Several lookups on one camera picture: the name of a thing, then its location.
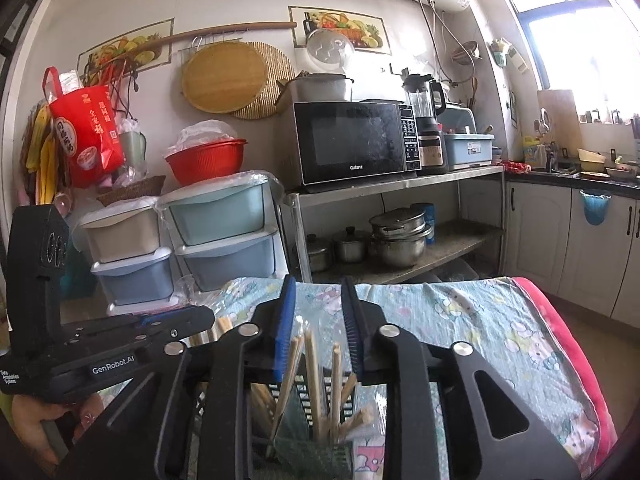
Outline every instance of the round bamboo mat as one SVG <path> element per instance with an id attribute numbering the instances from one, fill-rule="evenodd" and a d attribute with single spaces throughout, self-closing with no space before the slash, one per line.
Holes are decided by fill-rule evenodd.
<path id="1" fill-rule="evenodd" d="M 247 44 L 254 47 L 267 63 L 267 84 L 251 104 L 231 114 L 241 119 L 263 119 L 276 113 L 274 104 L 280 95 L 276 81 L 293 79 L 296 74 L 289 58 L 274 46 L 258 41 L 250 41 Z"/>
<path id="2" fill-rule="evenodd" d="M 182 93 L 199 110 L 227 114 L 254 101 L 267 74 L 263 57 L 250 44 L 221 41 L 189 60 L 182 72 Z"/>

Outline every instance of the microwave oven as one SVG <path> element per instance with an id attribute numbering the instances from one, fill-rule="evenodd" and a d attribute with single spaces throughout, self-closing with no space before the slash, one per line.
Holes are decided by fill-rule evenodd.
<path id="1" fill-rule="evenodd" d="M 286 189 L 420 169 L 409 105 L 296 102 L 278 116 L 275 137 Z"/>

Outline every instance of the countertop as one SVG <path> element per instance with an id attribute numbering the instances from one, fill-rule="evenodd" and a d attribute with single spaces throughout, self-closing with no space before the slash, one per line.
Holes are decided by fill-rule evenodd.
<path id="1" fill-rule="evenodd" d="M 621 182 L 618 180 L 590 180 L 580 176 L 532 172 L 526 174 L 505 173 L 507 182 L 529 182 L 545 186 L 570 187 L 572 189 L 597 189 L 606 193 L 640 200 L 640 180 Z"/>

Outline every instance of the cooking pot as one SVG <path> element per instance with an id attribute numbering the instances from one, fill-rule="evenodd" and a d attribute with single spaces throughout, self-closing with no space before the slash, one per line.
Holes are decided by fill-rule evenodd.
<path id="1" fill-rule="evenodd" d="M 367 257 L 370 240 L 370 233 L 356 231 L 355 227 L 349 226 L 344 232 L 334 235 L 335 256 L 346 264 L 362 262 Z"/>
<path id="2" fill-rule="evenodd" d="M 344 74 L 309 74 L 277 83 L 280 88 L 280 95 L 275 102 L 278 113 L 292 103 L 351 101 L 353 90 L 353 79 Z"/>
<path id="3" fill-rule="evenodd" d="M 425 238 L 431 234 L 433 226 L 428 226 L 418 234 L 403 240 L 373 241 L 378 258 L 390 267 L 404 269 L 413 267 L 424 254 Z"/>
<path id="4" fill-rule="evenodd" d="M 331 242 L 318 238 L 315 234 L 306 236 L 306 253 L 309 256 L 311 272 L 322 272 L 334 264 L 334 251 Z"/>
<path id="5" fill-rule="evenodd" d="M 424 229 L 424 211 L 401 207 L 369 219 L 373 236 L 379 240 L 399 240 Z"/>

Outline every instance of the screw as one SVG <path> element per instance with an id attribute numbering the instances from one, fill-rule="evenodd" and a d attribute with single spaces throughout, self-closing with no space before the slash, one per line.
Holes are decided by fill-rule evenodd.
<path id="1" fill-rule="evenodd" d="M 379 328 L 379 330 L 384 337 L 396 337 L 400 335 L 400 329 L 397 326 L 391 324 L 383 325 Z"/>
<path id="2" fill-rule="evenodd" d="M 180 341 L 171 341 L 164 345 L 164 353 L 167 355 L 180 355 L 184 352 L 184 344 Z"/>
<path id="3" fill-rule="evenodd" d="M 474 352 L 474 348 L 469 343 L 460 341 L 453 345 L 453 351 L 458 355 L 468 356 Z"/>
<path id="4" fill-rule="evenodd" d="M 254 323 L 245 323 L 244 325 L 240 325 L 240 327 L 238 328 L 238 332 L 240 333 L 240 335 L 243 335 L 245 337 L 256 335 L 259 331 L 260 329 Z"/>

